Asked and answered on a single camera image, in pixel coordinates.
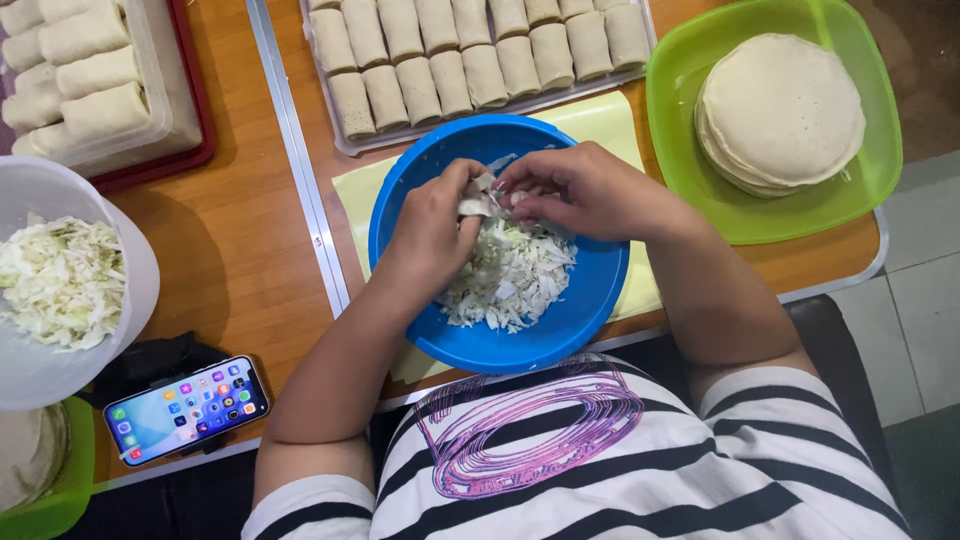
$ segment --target blue bowl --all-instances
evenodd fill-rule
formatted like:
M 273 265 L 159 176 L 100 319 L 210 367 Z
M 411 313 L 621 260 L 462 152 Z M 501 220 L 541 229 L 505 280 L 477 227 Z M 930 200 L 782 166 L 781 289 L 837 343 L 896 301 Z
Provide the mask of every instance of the blue bowl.
M 550 124 L 512 114 L 464 118 L 425 135 L 400 156 L 380 188 L 370 223 L 371 268 L 390 242 L 407 191 L 439 176 L 451 161 L 493 163 L 510 154 L 576 143 Z M 477 373 L 521 373 L 559 362 L 583 347 L 610 317 L 630 259 L 629 242 L 577 236 L 574 243 L 577 265 L 563 301 L 550 305 L 533 327 L 514 334 L 490 330 L 483 321 L 460 328 L 448 325 L 447 316 L 431 303 L 407 328 L 407 339 L 443 363 Z

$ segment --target stack of crepes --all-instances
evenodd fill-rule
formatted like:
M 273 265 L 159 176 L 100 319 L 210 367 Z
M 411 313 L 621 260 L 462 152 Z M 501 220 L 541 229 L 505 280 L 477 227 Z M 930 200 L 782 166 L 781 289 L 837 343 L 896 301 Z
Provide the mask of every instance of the stack of crepes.
M 783 34 L 752 37 L 714 65 L 694 122 L 713 168 L 763 198 L 844 171 L 866 128 L 860 94 L 840 57 Z
M 0 512 L 35 501 L 60 472 L 70 446 L 63 405 L 0 411 Z

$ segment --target hand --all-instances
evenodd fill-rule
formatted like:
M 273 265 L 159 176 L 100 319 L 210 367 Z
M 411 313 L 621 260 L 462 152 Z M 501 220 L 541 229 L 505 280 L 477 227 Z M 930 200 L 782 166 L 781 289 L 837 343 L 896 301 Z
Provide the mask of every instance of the hand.
M 592 141 L 531 152 L 511 163 L 494 187 L 508 194 L 500 202 L 505 208 L 509 194 L 531 195 L 516 202 L 511 219 L 548 219 L 598 240 L 656 241 L 706 223 L 669 189 Z
M 458 159 L 411 189 L 371 282 L 389 281 L 394 299 L 417 309 L 437 296 L 467 263 L 480 234 L 483 216 L 463 218 L 458 230 L 457 206 L 469 179 L 485 172 L 479 161 Z

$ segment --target person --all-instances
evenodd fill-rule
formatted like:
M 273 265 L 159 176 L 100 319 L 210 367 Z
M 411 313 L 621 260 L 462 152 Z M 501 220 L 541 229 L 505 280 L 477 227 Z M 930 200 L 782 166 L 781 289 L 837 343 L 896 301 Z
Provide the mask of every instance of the person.
M 457 205 L 486 170 L 455 160 L 407 195 L 369 282 L 276 401 L 243 538 L 909 535 L 760 276 L 592 142 L 516 160 L 499 189 L 535 194 L 514 220 L 646 242 L 696 406 L 597 354 L 478 375 L 411 407 L 374 485 L 365 426 L 404 330 L 468 260 L 482 218 L 458 228 Z

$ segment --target white bucket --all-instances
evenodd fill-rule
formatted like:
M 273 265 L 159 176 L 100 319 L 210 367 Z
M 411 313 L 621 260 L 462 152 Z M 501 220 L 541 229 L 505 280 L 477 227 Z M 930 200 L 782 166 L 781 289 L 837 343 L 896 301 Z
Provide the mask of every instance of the white bucket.
M 0 409 L 54 404 L 86 386 L 147 325 L 160 290 L 154 250 L 129 217 L 70 169 L 48 160 L 0 157 L 0 241 L 27 226 L 32 212 L 53 221 L 73 216 L 103 221 L 120 240 L 127 287 L 117 331 L 87 351 L 59 353 L 0 319 Z M 0 296 L 0 310 L 9 309 Z

